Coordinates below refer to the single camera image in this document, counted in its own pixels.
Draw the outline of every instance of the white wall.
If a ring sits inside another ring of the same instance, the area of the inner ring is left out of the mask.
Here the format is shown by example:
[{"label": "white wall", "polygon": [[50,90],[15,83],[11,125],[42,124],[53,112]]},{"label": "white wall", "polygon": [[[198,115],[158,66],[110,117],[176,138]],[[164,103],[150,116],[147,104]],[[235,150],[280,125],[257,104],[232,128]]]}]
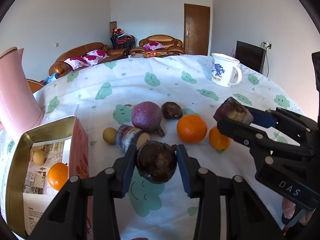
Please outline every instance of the white wall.
[{"label": "white wall", "polygon": [[0,23],[0,51],[25,48],[25,75],[40,81],[62,53],[90,42],[110,44],[109,22],[110,0],[16,0]]},{"label": "white wall", "polygon": [[135,36],[137,43],[153,34],[170,35],[183,42],[185,3],[208,6],[212,12],[212,0],[111,0],[111,20]]},{"label": "white wall", "polygon": [[211,51],[227,55],[237,40],[256,46],[271,43],[269,78],[317,120],[311,53],[320,51],[320,35],[298,0],[216,0],[212,33]]}]

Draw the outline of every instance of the door frame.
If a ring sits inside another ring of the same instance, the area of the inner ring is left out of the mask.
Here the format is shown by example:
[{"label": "door frame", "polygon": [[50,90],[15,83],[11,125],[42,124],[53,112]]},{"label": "door frame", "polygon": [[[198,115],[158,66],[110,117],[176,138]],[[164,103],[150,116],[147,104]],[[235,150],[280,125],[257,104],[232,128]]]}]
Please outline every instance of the door frame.
[{"label": "door frame", "polygon": [[208,35],[208,56],[210,56],[211,42],[212,42],[212,13],[213,13],[212,5],[207,6],[202,4],[184,3],[183,5],[183,18],[184,18],[183,19],[183,48],[185,48],[185,41],[186,41],[186,4],[210,7],[210,24],[209,24],[209,35]]}]

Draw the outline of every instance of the orange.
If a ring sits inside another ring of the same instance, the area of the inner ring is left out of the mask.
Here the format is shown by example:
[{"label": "orange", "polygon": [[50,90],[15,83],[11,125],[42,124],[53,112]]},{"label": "orange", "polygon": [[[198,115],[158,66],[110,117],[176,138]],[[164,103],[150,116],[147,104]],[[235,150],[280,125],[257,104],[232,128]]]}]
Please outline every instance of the orange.
[{"label": "orange", "polygon": [[195,114],[185,115],[177,123],[177,134],[186,143],[201,142],[207,134],[207,130],[205,121]]},{"label": "orange", "polygon": [[68,180],[68,166],[63,163],[54,164],[47,175],[48,182],[55,190],[60,190]]},{"label": "orange", "polygon": [[209,141],[213,148],[218,151],[224,151],[228,149],[231,138],[221,134],[215,126],[209,131]]}]

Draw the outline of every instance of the pink pitcher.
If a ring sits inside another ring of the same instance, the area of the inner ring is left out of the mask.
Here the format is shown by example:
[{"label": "pink pitcher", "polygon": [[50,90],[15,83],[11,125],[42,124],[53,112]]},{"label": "pink pitcher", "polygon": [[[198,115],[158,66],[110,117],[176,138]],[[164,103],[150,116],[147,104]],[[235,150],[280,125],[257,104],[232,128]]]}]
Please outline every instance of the pink pitcher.
[{"label": "pink pitcher", "polygon": [[22,69],[22,54],[17,47],[0,54],[0,120],[13,140],[43,118]]}]

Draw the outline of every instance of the wooden door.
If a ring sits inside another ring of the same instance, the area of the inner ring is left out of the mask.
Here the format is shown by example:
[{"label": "wooden door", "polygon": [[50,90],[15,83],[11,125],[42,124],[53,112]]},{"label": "wooden door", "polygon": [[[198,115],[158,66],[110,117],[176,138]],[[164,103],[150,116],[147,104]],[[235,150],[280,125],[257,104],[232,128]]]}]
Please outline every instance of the wooden door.
[{"label": "wooden door", "polygon": [[189,55],[208,55],[210,7],[184,4],[184,49]]}]

